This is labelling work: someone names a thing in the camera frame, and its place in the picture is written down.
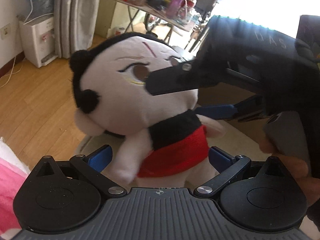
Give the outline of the person's right hand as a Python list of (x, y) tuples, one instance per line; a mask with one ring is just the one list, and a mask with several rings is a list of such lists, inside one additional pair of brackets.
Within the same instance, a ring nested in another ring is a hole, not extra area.
[(259, 147), (263, 153), (272, 154), (272, 156), (282, 161), (305, 194), (308, 206), (315, 204), (319, 200), (319, 179), (308, 176), (309, 169), (305, 161), (281, 154), (267, 136), (260, 142)]

